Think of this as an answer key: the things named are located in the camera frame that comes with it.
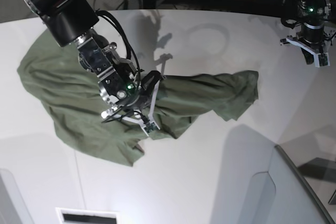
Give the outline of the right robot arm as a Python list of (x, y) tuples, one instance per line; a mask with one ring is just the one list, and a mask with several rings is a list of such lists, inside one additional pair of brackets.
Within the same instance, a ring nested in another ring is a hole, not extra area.
[[(117, 111), (153, 109), (161, 74), (154, 70), (141, 76), (139, 60), (115, 17), (95, 11), (87, 0), (24, 0), (30, 10), (46, 25), (57, 44), (71, 43), (79, 52), (79, 62), (99, 79), (100, 95)], [(117, 45), (97, 34), (94, 25), (105, 19), (122, 37), (127, 55), (121, 58)]]

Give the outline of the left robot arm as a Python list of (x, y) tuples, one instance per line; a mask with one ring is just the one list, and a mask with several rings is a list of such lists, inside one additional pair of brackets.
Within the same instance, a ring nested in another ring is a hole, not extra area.
[(288, 27), (301, 27), (296, 40), (310, 48), (324, 46), (328, 37), (325, 23), (331, 15), (329, 0), (285, 0), (286, 14), (282, 20)]

